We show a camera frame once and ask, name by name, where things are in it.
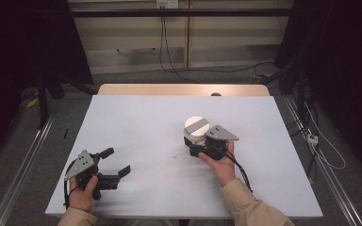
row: white tabletop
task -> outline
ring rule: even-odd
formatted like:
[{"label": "white tabletop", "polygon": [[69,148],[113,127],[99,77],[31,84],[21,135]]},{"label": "white tabletop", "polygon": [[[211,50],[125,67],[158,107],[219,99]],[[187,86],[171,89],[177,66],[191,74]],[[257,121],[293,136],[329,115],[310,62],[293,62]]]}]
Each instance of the white tabletop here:
[{"label": "white tabletop", "polygon": [[[236,159],[257,199],[291,218],[322,216],[272,97],[94,96],[61,178],[82,150],[113,147],[115,153],[100,161],[100,171],[117,174],[131,165],[131,172],[117,190],[102,191],[93,207],[96,216],[231,218],[211,169],[184,145],[184,122],[191,116],[205,117],[210,126],[219,124],[239,137]],[[47,215],[65,212],[63,182]]]}]

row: hand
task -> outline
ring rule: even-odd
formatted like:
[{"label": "hand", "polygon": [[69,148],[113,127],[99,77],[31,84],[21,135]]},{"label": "hand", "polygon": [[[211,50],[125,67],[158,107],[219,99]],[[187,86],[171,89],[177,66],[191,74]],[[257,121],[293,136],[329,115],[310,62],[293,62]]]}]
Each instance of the hand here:
[{"label": "hand", "polygon": [[69,206],[74,209],[79,209],[90,213],[92,210],[92,192],[98,184],[98,177],[92,176],[85,187],[82,190],[78,187],[78,182],[75,177],[70,179],[70,190],[74,191],[70,194]]},{"label": "hand", "polygon": [[[227,148],[231,154],[234,154],[234,141],[228,140]],[[199,157],[211,167],[217,179],[219,180],[220,186],[226,186],[236,178],[234,163],[227,157],[224,157],[218,161],[204,153],[199,153]]]}]

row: wall outlet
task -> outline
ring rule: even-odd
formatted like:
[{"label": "wall outlet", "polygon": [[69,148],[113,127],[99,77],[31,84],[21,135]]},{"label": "wall outlet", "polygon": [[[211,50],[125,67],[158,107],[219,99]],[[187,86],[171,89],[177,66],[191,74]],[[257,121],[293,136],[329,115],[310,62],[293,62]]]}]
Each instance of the wall outlet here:
[{"label": "wall outlet", "polygon": [[168,0],[156,0],[157,8],[167,8]]},{"label": "wall outlet", "polygon": [[168,0],[167,8],[178,8],[178,0]]}]

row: sleeve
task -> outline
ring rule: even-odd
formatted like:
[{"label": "sleeve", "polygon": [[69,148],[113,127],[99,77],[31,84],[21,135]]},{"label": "sleeve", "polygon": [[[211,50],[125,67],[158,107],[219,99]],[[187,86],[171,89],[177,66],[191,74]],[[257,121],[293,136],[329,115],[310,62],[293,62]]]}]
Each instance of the sleeve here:
[{"label": "sleeve", "polygon": [[281,211],[263,201],[258,201],[240,179],[235,179],[224,186],[222,196],[237,226],[293,225]]},{"label": "sleeve", "polygon": [[58,226],[93,226],[96,224],[97,219],[96,216],[90,213],[69,207]]}]

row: metal bracket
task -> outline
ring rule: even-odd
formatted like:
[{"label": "metal bracket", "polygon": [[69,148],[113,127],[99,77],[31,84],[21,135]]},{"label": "metal bracket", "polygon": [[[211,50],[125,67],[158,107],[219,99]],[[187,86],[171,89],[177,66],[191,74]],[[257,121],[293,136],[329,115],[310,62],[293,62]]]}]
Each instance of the metal bracket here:
[{"label": "metal bracket", "polygon": [[92,167],[95,163],[91,158],[87,150],[83,150],[82,153],[75,159],[72,167],[69,169],[67,174],[64,176],[64,181],[68,181],[70,178],[78,175],[79,173]]},{"label": "metal bracket", "polygon": [[209,129],[205,135],[207,137],[211,137],[217,140],[239,140],[239,138],[230,132],[228,132],[226,129],[222,128],[219,125],[216,125]]}]

